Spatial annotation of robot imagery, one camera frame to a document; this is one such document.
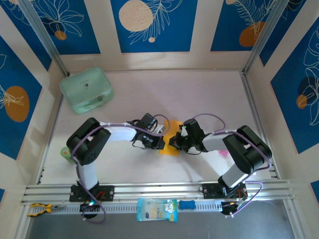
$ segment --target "metal frame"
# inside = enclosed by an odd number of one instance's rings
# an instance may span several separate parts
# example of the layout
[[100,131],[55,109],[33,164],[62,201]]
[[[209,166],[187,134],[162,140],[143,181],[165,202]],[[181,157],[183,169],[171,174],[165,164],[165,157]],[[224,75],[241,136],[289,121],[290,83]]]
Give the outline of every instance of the metal frame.
[[279,18],[281,17],[283,11],[287,7],[290,0],[277,0],[274,8],[271,10],[261,33],[259,34],[255,45],[251,51],[251,54],[246,62],[243,69],[244,74],[248,73],[251,67],[254,65],[256,59],[259,57],[261,51],[266,45],[271,33],[273,32]]
[[[276,200],[295,198],[292,185],[289,180],[263,180],[264,188],[255,200]],[[204,200],[199,187],[203,183],[217,182],[193,182],[193,183],[134,183],[134,184],[101,184],[113,185],[113,202],[136,203],[138,198],[175,198],[178,200]],[[27,186],[22,205],[31,203],[55,203],[72,204],[69,202],[70,187],[72,184],[56,185],[29,185]],[[254,195],[259,185],[247,184],[248,195]],[[229,199],[216,199],[217,201],[233,201]]]
[[32,3],[29,0],[17,0],[17,3],[25,18],[30,23],[30,26],[32,27],[33,31],[41,41],[46,52],[49,54],[51,59],[55,61],[56,65],[58,66],[62,74],[64,76],[68,76],[69,73],[66,67],[64,66],[63,61],[60,58],[60,54],[56,49],[56,46],[54,45],[49,33],[42,24],[41,19],[36,13]]
[[[67,76],[68,71],[65,68],[59,53],[53,44],[50,36],[44,29],[43,24],[41,23],[40,18],[36,14],[32,4],[28,0],[17,0],[21,8],[21,11],[26,16],[27,20],[30,22],[30,25],[34,29],[35,33],[39,37],[41,43],[45,47],[46,51],[50,57],[56,62],[57,66],[61,72]],[[260,118],[256,102],[254,100],[254,95],[251,90],[249,79],[247,79],[247,72],[251,69],[252,65],[258,59],[260,52],[265,46],[267,40],[269,39],[274,27],[276,26],[283,10],[285,9],[289,0],[280,0],[277,1],[272,12],[270,13],[266,25],[262,30],[255,46],[252,49],[251,55],[242,71],[241,79],[244,86],[244,90],[250,105],[250,109],[255,121],[257,131],[264,142],[268,145],[269,141],[266,137],[266,133],[263,129],[263,123]],[[57,116],[54,120],[54,124],[51,130],[51,137],[48,143],[48,146],[45,149],[41,166],[37,175],[37,182],[40,183],[40,178],[43,173],[43,165],[47,156],[47,150],[49,148],[52,135],[55,129],[57,117],[59,115],[60,106],[62,103],[63,97],[60,100],[59,107],[57,109]],[[284,201],[286,211],[291,223],[292,230],[296,238],[306,238],[306,233],[304,232],[303,222],[298,216],[297,206],[294,201],[294,191],[293,187],[289,180],[280,180],[281,173],[276,164],[276,161],[273,160],[274,167],[270,169],[272,180],[264,180],[264,189],[263,191],[254,199],[254,200],[275,200],[281,199]],[[129,204],[136,203],[139,197],[148,197],[148,198],[177,198],[179,200],[196,200],[196,202],[207,202],[203,199],[203,194],[199,191],[199,186],[203,183],[214,183],[214,182],[194,182],[194,183],[144,183],[144,184],[113,184],[115,186],[114,201],[108,204]],[[26,187],[24,197],[22,199],[21,208],[20,208],[20,221],[14,238],[24,238],[30,218],[26,214],[30,211],[29,204],[35,202],[42,203],[59,203],[66,204],[67,207],[71,207],[74,204],[69,202],[69,193],[71,185],[29,185]],[[259,189],[258,185],[247,185],[247,193],[249,196],[254,195]]]

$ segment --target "white floor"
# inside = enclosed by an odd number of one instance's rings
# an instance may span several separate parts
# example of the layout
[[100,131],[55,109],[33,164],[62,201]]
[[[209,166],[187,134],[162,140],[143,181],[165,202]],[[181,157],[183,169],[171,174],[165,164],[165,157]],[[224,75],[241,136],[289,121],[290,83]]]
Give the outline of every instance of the white floor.
[[[213,113],[225,120],[227,129],[248,125],[256,129],[238,72],[209,70],[160,70],[107,72],[115,97],[105,105],[76,115],[66,100],[60,109],[44,164],[42,184],[76,182],[75,166],[60,156],[66,140],[89,117],[102,122],[140,119],[145,113],[164,114],[185,121],[199,113]],[[221,127],[214,118],[198,118],[205,132]],[[131,142],[107,143],[96,160],[100,183],[190,182],[217,180],[233,164],[217,151],[198,156],[161,155],[141,150]],[[257,179],[270,179],[268,170]]]

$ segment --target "green lunch box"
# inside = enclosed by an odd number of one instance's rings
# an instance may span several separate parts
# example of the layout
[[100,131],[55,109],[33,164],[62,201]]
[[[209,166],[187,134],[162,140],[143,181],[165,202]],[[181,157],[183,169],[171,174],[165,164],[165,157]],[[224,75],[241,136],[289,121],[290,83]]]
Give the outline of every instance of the green lunch box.
[[63,79],[60,88],[76,114],[92,110],[114,97],[113,87],[100,67]]

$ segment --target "leaf illustration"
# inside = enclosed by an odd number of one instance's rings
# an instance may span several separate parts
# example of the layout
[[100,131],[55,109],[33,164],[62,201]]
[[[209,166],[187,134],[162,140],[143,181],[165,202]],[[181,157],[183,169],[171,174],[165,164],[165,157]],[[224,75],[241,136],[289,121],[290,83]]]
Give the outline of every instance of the leaf illustration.
[[6,55],[0,54],[0,69],[4,66]]
[[71,22],[63,22],[62,25],[66,31],[77,34],[78,36],[82,36],[82,31],[76,24]]
[[12,15],[16,19],[22,21],[26,25],[30,25],[18,5],[10,2],[9,0],[1,0],[1,1],[11,11]]
[[314,126],[319,123],[319,102],[318,98],[310,106],[310,125]]
[[61,17],[61,21],[71,22],[71,23],[79,23],[83,21],[84,15],[77,13],[76,11],[65,11],[63,16]]
[[152,24],[145,30],[139,32],[131,32],[129,38],[133,38],[130,45],[142,39],[142,41],[148,40],[150,37],[157,38],[161,31],[165,30],[165,25],[170,24],[169,12],[172,12],[180,6],[182,0],[173,6],[172,2],[176,0],[147,0],[145,2],[150,8],[153,14]]
[[234,5],[237,7],[239,16],[243,18],[248,26],[254,25],[260,18],[260,12],[254,0],[237,0]]

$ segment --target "blue packet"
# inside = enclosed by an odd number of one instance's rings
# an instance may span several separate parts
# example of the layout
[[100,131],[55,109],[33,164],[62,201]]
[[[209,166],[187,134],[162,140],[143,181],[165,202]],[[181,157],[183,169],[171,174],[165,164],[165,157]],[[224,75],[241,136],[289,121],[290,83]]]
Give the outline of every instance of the blue packet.
[[136,219],[139,222],[159,220],[177,222],[177,209],[176,199],[139,198]]

